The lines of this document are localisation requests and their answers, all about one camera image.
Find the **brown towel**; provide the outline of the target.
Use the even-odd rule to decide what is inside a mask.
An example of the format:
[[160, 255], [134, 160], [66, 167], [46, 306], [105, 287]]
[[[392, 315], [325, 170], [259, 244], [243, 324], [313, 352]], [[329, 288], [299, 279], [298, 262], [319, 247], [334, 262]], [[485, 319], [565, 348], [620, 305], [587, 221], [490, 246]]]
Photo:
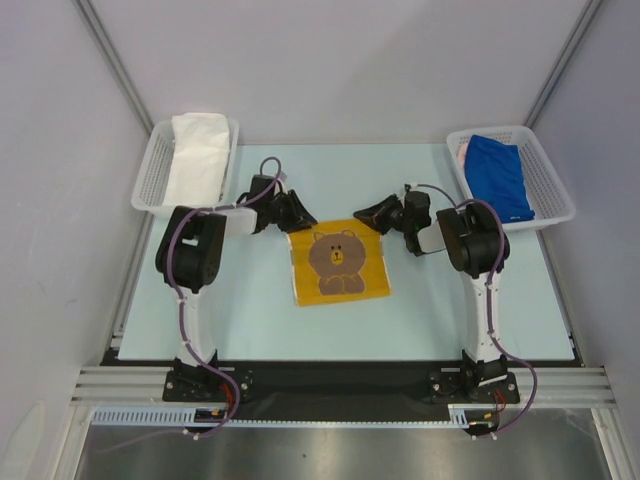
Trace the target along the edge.
[[319, 306], [388, 297], [382, 235], [356, 219], [287, 235], [295, 303]]

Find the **white towel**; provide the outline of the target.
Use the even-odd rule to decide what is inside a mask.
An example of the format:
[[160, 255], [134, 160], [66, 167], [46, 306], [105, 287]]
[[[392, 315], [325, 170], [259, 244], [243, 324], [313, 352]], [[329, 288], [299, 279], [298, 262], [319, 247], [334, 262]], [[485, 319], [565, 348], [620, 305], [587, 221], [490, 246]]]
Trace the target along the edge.
[[171, 119], [174, 153], [163, 206], [211, 207], [218, 201], [230, 152], [228, 119], [185, 113]]

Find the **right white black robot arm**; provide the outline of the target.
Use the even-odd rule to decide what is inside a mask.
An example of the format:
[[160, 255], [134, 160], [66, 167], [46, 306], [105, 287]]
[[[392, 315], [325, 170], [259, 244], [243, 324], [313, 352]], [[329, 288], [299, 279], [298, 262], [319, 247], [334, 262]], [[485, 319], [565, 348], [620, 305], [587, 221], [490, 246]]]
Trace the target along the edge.
[[509, 241], [497, 213], [478, 199], [455, 203], [430, 213], [430, 196], [406, 188], [353, 213], [353, 217], [384, 235], [396, 230], [416, 257], [444, 251], [463, 279], [468, 341], [459, 373], [430, 377], [437, 397], [487, 403], [502, 395], [508, 383], [507, 355], [500, 350], [495, 309], [500, 275], [510, 255]]

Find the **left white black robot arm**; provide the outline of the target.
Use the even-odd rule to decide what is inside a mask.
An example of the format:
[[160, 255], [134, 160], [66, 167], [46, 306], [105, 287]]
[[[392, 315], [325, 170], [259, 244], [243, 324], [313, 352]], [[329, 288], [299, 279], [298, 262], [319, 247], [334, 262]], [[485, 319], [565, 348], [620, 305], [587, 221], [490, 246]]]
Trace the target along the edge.
[[224, 243], [235, 236], [257, 234], [270, 225], [290, 234], [307, 230], [317, 220], [295, 190], [275, 176], [256, 174], [250, 188], [232, 204], [174, 208], [155, 257], [156, 270], [176, 293], [180, 346], [176, 359], [192, 366], [185, 388], [199, 400], [220, 388], [214, 365], [217, 347], [204, 290], [218, 276]]

